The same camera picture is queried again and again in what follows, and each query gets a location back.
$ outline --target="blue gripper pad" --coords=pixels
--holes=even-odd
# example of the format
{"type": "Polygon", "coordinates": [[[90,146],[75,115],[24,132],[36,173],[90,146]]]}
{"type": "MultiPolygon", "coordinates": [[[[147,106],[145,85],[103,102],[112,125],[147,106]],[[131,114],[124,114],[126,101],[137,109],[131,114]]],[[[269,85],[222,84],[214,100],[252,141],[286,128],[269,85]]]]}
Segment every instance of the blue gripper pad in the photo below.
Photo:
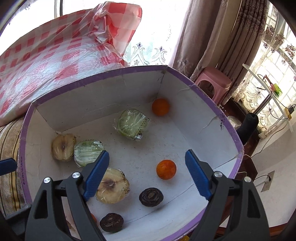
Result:
{"type": "Polygon", "coordinates": [[[9,158],[0,161],[0,176],[14,172],[17,169],[17,163],[14,159],[9,158]]]}
{"type": "Polygon", "coordinates": [[[190,150],[185,153],[185,164],[201,196],[208,201],[212,197],[211,183],[190,150]]]}
{"type": "Polygon", "coordinates": [[[103,151],[100,155],[99,161],[93,167],[88,178],[84,182],[84,193],[83,198],[85,201],[88,201],[91,197],[96,194],[98,186],[105,175],[107,167],[109,166],[109,153],[103,151]]]}

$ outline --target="metal screw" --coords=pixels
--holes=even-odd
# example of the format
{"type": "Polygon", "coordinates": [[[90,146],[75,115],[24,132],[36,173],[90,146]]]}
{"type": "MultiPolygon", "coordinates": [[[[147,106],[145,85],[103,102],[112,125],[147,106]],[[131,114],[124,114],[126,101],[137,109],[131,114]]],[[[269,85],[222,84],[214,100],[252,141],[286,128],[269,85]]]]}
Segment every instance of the metal screw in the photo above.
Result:
{"type": "Polygon", "coordinates": [[[44,183],[49,183],[49,182],[50,182],[50,177],[46,177],[46,178],[44,178],[43,182],[44,182],[44,183]]]}
{"type": "Polygon", "coordinates": [[[215,177],[222,177],[223,174],[221,172],[214,172],[215,177]]]}
{"type": "Polygon", "coordinates": [[[244,181],[250,183],[252,179],[250,177],[244,177],[244,181]]]}
{"type": "Polygon", "coordinates": [[[75,172],[75,173],[73,173],[73,174],[72,174],[72,177],[73,177],[73,178],[78,178],[78,177],[80,177],[80,172],[75,172]]]}

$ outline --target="striped sofa cushion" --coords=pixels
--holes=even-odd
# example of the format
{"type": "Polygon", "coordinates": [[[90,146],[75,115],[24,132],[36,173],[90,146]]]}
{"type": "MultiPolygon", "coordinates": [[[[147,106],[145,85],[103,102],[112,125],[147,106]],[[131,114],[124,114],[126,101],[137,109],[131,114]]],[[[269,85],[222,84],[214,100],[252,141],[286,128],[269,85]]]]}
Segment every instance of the striped sofa cushion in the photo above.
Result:
{"type": "MultiPolygon", "coordinates": [[[[12,121],[0,128],[0,160],[17,161],[20,131],[24,118],[12,121]]],[[[0,211],[7,216],[25,205],[18,170],[0,176],[0,211]]]]}

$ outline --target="plastic bag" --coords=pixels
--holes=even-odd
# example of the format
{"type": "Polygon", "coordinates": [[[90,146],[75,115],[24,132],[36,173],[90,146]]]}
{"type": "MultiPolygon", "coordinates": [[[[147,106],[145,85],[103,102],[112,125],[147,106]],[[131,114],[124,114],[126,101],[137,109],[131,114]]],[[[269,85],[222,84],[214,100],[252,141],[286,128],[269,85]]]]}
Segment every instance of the plastic bag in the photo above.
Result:
{"type": "Polygon", "coordinates": [[[228,116],[227,119],[235,130],[237,130],[242,124],[237,118],[232,115],[228,116]]]}
{"type": "Polygon", "coordinates": [[[80,167],[85,167],[89,163],[97,160],[104,150],[103,143],[96,140],[78,142],[74,146],[74,160],[80,167]]]}
{"type": "Polygon", "coordinates": [[[138,5],[105,2],[53,19],[19,38],[0,56],[0,126],[53,89],[127,67],[122,56],[141,16],[138,5]]]}
{"type": "Polygon", "coordinates": [[[142,132],[148,127],[150,119],[142,112],[136,109],[127,109],[118,118],[115,119],[114,128],[123,136],[139,141],[142,138],[142,132]]]}

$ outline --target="red checkered plastic bag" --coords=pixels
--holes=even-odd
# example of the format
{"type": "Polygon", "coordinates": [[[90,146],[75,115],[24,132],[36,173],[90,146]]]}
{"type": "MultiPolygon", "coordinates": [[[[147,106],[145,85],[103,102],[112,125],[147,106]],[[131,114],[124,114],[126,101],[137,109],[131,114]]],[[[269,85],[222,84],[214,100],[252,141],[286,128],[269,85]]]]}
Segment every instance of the red checkered plastic bag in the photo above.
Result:
{"type": "Polygon", "coordinates": [[[138,5],[105,2],[49,21],[0,56],[0,126],[60,86],[128,66],[125,52],[142,16],[138,5]]]}

